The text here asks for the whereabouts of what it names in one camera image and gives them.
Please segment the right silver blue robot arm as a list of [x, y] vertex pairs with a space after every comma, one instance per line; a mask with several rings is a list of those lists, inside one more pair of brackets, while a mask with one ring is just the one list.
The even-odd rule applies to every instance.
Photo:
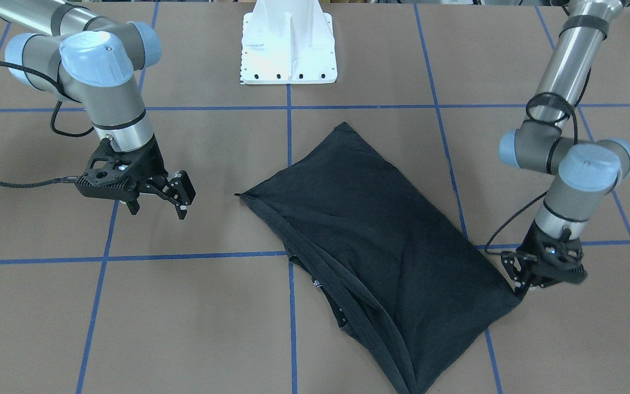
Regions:
[[157, 195], [184, 219], [195, 189], [187, 172], [165, 169], [135, 80], [135, 72], [161, 58], [155, 30], [63, 1], [0, 1], [0, 20], [30, 29], [11, 38], [0, 66], [55, 94], [58, 104], [83, 105], [91, 132], [100, 138], [81, 175], [51, 182], [72, 183], [85, 197], [123, 202], [133, 215], [140, 195]]

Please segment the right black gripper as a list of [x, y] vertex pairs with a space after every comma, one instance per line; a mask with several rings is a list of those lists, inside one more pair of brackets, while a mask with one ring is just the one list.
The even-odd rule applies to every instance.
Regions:
[[168, 177], [155, 136], [130, 152], [116, 152], [112, 140], [103, 138], [75, 186], [85, 197], [125, 201], [131, 215], [140, 210], [140, 193], [157, 195], [173, 205], [179, 220], [185, 219], [196, 197], [185, 170]]

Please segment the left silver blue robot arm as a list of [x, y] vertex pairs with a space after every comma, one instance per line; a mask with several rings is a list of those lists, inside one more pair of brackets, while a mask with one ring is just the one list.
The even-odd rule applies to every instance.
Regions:
[[522, 244], [502, 252], [501, 262], [523, 298], [531, 288], [560, 282], [580, 284], [580, 235], [605, 195], [630, 175], [630, 143], [590, 142], [578, 136], [577, 108], [593, 61], [622, 1], [570, 1], [568, 19], [536, 93], [525, 106], [522, 125], [500, 140], [505, 164], [553, 176]]

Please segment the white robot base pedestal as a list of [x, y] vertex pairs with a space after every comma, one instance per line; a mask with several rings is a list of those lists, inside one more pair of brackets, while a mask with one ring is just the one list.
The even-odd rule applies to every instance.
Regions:
[[243, 16], [240, 82], [322, 84], [338, 78], [332, 16], [319, 1], [257, 1]]

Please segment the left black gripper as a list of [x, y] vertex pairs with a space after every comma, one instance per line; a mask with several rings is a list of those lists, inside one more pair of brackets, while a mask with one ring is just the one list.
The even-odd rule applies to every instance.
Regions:
[[533, 222], [518, 249], [501, 252], [502, 265], [515, 282], [516, 296], [525, 296], [535, 287], [561, 282], [579, 285], [586, 280], [581, 241], [571, 240], [570, 235], [570, 229], [563, 229], [555, 239]]

